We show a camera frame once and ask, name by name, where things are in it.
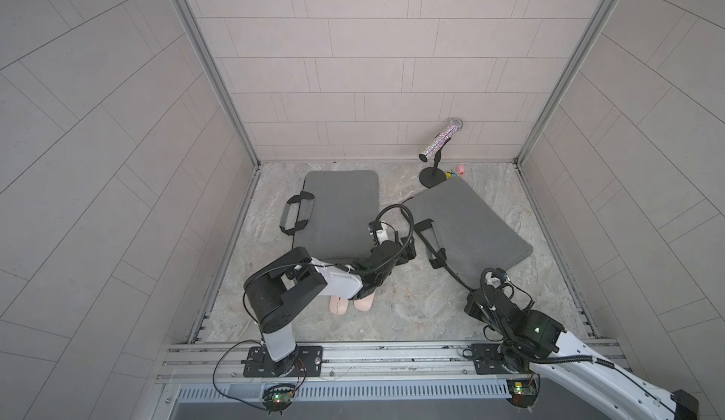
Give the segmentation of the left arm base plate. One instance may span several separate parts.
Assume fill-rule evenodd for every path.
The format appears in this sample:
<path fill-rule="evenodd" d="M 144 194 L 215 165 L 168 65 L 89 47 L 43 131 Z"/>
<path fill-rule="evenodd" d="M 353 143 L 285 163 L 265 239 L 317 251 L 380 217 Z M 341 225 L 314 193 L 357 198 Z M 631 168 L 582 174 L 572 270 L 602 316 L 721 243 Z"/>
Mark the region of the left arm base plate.
<path fill-rule="evenodd" d="M 264 346 L 253 346 L 245 361 L 245 378 L 319 377 L 323 361 L 322 346 L 297 346 L 280 361 L 273 361 Z"/>

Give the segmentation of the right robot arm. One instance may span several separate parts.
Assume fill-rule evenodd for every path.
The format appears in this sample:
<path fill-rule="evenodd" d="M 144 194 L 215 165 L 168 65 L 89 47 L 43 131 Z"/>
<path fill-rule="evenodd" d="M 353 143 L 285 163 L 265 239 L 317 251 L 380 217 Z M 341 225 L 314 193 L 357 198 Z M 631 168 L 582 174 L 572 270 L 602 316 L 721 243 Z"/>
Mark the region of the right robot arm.
<path fill-rule="evenodd" d="M 474 344 L 464 355 L 479 372 L 502 369 L 510 402 L 534 406 L 541 380 L 548 378 L 611 419 L 697 419 L 700 402 L 684 390 L 669 392 L 596 352 L 528 302 L 515 304 L 518 292 L 504 272 L 486 269 L 480 287 L 469 293 L 464 310 L 500 335 L 496 344 Z"/>

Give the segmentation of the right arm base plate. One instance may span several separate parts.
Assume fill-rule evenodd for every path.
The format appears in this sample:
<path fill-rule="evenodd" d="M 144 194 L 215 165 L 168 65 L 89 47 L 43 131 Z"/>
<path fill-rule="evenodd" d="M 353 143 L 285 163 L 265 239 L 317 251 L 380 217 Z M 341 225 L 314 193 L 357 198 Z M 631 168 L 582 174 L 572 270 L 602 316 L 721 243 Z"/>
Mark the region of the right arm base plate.
<path fill-rule="evenodd" d="M 469 349 L 477 375 L 522 374 L 527 371 L 523 359 L 505 344 L 472 344 Z"/>

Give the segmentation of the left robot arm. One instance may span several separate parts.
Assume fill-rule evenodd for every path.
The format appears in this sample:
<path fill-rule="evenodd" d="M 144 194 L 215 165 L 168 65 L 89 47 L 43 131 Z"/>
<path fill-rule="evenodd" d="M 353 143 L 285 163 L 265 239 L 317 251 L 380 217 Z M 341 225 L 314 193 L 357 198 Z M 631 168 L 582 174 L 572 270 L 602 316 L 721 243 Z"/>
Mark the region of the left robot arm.
<path fill-rule="evenodd" d="M 349 302 L 366 312 L 393 269 L 415 256 L 411 235 L 402 242 L 380 241 L 367 259 L 346 264 L 319 261 L 300 246 L 250 276 L 244 290 L 264 340 L 266 372 L 285 377 L 296 371 L 299 346 L 292 322 L 317 297 L 330 297 L 337 314 L 345 313 Z"/>

